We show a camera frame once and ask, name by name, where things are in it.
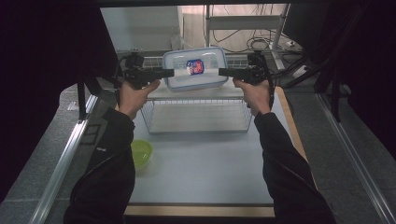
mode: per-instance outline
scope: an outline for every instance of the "black sleeve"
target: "black sleeve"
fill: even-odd
[[[73,188],[64,223],[123,223],[134,190],[134,123],[111,108],[103,118],[108,121],[105,132]]]
[[[316,189],[308,163],[276,115],[259,114],[254,122],[262,144],[262,174],[279,223],[335,223],[330,207]]]

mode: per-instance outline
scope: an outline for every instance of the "green bowl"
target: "green bowl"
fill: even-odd
[[[152,146],[146,140],[136,139],[131,144],[134,167],[144,167],[152,156]]]

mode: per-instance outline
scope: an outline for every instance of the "finger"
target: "finger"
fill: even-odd
[[[157,79],[157,80],[151,82],[149,85],[147,85],[147,87],[143,90],[146,92],[146,94],[149,94],[152,91],[157,90],[157,88],[160,86],[160,84],[161,84],[161,81]]]
[[[244,90],[247,87],[247,85],[249,85],[236,78],[233,78],[233,84],[235,85],[236,88],[241,88],[242,90]]]

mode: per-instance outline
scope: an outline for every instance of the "label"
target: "label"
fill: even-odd
[[[200,75],[205,71],[204,62],[201,59],[187,61],[187,68],[190,69],[190,75]]]

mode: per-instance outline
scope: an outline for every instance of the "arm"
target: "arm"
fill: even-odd
[[[268,84],[251,86],[235,80],[244,91],[262,144],[262,175],[274,199],[279,223],[335,223],[332,211],[316,190],[311,170],[294,148],[274,113],[270,112]]]
[[[94,148],[85,175],[76,183],[64,223],[123,223],[123,213],[134,190],[131,143],[137,111],[159,81],[135,91],[129,83],[120,89],[120,111],[109,108],[107,126]]]

